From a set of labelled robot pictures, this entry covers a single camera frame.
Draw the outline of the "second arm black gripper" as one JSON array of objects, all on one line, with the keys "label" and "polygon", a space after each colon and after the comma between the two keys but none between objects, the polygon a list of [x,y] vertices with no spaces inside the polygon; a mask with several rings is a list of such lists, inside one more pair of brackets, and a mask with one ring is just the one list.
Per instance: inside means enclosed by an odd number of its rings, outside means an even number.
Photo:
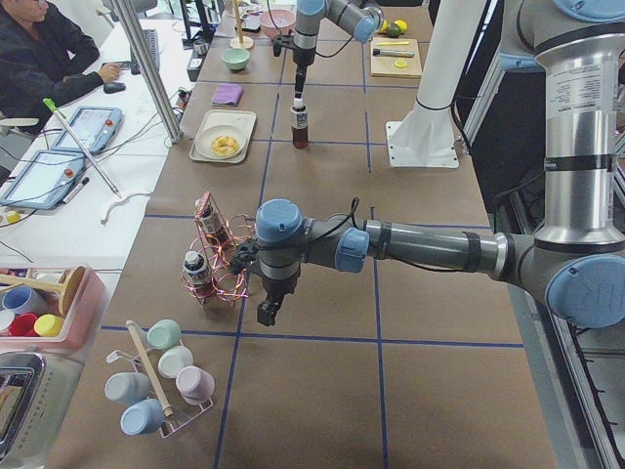
[{"label": "second arm black gripper", "polygon": [[296,64],[294,97],[301,99],[303,97],[304,86],[307,78],[307,70],[313,64],[315,58],[315,48],[296,47],[293,50],[293,61]]}]

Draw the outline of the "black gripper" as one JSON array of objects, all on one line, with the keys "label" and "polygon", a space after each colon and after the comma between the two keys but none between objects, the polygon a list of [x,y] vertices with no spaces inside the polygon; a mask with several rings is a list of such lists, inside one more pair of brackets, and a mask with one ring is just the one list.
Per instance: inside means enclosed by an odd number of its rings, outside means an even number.
[{"label": "black gripper", "polygon": [[295,292],[298,275],[275,279],[263,277],[263,287],[267,293],[266,299],[257,307],[257,321],[264,326],[273,326],[277,314],[282,306],[284,296]]}]

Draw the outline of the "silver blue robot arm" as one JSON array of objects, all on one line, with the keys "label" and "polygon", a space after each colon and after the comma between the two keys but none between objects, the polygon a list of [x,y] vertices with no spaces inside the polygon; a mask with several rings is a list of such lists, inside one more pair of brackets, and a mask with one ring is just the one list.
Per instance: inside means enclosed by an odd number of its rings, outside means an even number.
[{"label": "silver blue robot arm", "polygon": [[624,316],[624,236],[612,222],[620,1],[514,1],[502,39],[546,73],[545,216],[535,234],[479,235],[376,220],[306,219],[286,199],[256,215],[266,299],[257,319],[273,325],[300,267],[359,272],[366,257],[479,272],[525,290],[559,318],[605,327]]}]

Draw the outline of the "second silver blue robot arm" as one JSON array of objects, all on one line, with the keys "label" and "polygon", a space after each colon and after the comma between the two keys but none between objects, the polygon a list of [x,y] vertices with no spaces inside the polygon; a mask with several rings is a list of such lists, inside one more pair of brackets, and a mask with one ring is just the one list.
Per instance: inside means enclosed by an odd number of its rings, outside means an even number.
[{"label": "second silver blue robot arm", "polygon": [[313,64],[320,24],[329,20],[355,41],[366,43],[381,28],[385,17],[373,1],[358,3],[348,0],[301,0],[297,2],[293,35],[293,60],[298,71]]}]

